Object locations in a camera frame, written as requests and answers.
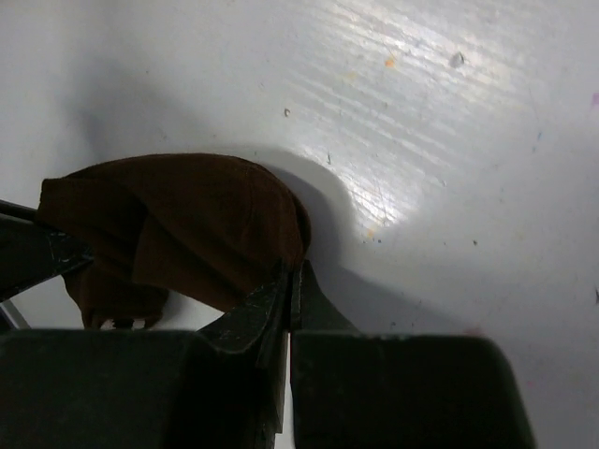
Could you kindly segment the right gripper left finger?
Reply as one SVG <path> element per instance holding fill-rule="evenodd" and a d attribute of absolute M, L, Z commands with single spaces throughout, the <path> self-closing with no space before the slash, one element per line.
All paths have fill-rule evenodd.
<path fill-rule="evenodd" d="M 198 331 L 1 336 L 5 448 L 271 448 L 283 426 L 290 276 Z"/>

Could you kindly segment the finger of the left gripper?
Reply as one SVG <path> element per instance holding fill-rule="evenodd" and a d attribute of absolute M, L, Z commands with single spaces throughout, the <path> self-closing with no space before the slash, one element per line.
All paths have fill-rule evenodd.
<path fill-rule="evenodd" d="M 1 300 L 93 261 L 91 248 L 36 221 L 36 211 L 1 202 Z"/>

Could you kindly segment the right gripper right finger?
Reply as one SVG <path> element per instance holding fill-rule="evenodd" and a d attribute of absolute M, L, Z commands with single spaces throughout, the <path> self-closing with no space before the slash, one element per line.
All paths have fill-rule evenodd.
<path fill-rule="evenodd" d="M 532 448 L 499 347 L 470 336 L 358 331 L 309 262 L 290 297 L 290 382 L 298 448 Z"/>

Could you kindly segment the brown striped-cuff sock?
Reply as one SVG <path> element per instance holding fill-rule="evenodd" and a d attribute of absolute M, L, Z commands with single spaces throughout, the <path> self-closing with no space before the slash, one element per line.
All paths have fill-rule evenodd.
<path fill-rule="evenodd" d="M 209 153 L 46 179 L 36 218 L 91 249 L 91 264 L 64 277 L 88 329 L 151 327 L 170 292 L 230 311 L 281 268 L 298 268 L 312 236 L 307 210 L 274 174 Z"/>

